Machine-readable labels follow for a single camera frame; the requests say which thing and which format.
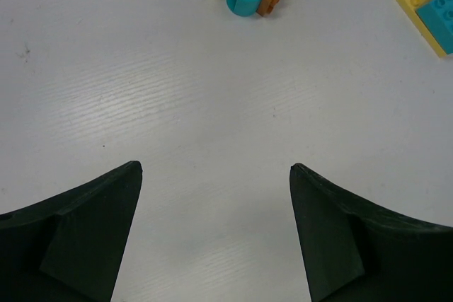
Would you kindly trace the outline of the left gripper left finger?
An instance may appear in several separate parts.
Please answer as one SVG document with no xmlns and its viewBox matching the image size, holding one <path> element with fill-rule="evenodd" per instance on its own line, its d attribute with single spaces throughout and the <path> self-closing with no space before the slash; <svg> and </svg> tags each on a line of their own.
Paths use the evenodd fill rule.
<svg viewBox="0 0 453 302">
<path fill-rule="evenodd" d="M 1 215 L 2 301 L 110 301 L 142 186 L 129 161 Z"/>
</svg>

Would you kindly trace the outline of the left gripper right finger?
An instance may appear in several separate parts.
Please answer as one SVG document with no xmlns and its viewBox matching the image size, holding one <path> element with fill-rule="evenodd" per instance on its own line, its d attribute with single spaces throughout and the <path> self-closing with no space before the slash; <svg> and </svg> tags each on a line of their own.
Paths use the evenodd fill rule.
<svg viewBox="0 0 453 302">
<path fill-rule="evenodd" d="M 301 163 L 289 186 L 312 301 L 451 301 L 452 229 L 364 199 Z"/>
</svg>

